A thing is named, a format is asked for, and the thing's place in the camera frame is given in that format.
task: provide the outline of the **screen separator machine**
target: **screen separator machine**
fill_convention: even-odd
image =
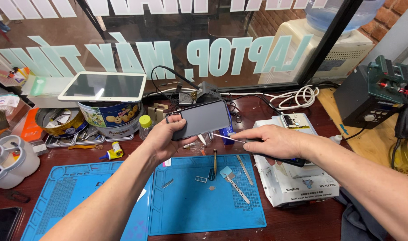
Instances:
[[[305,114],[296,113],[298,119],[308,118]],[[253,128],[263,125],[283,126],[280,116],[273,116],[271,120],[259,120]],[[300,128],[296,131],[317,135],[313,126]],[[303,167],[287,163],[271,166],[264,156],[257,154],[255,158],[260,180],[265,195],[274,207],[293,207],[310,202],[320,202],[339,195],[339,184],[317,165],[306,162]]]

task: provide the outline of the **tablet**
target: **tablet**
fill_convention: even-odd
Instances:
[[[58,96],[60,101],[139,102],[146,74],[79,72]]]

